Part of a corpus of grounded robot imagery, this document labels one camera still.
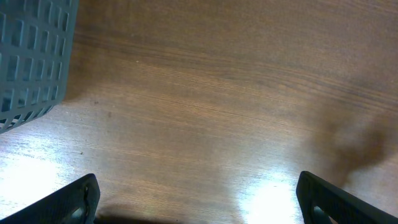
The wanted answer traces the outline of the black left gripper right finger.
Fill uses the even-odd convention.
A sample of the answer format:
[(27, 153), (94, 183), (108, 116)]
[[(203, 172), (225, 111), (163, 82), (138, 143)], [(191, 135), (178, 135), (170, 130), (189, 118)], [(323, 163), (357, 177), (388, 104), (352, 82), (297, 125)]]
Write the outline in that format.
[(305, 223), (396, 223), (397, 218), (308, 171), (300, 173), (297, 199)]

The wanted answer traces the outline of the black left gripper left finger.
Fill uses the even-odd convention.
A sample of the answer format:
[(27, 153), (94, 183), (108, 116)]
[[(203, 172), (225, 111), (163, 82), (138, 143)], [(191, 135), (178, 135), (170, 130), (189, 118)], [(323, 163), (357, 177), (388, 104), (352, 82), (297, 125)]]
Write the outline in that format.
[(1, 224), (93, 224), (100, 200), (94, 174), (87, 174), (4, 218)]

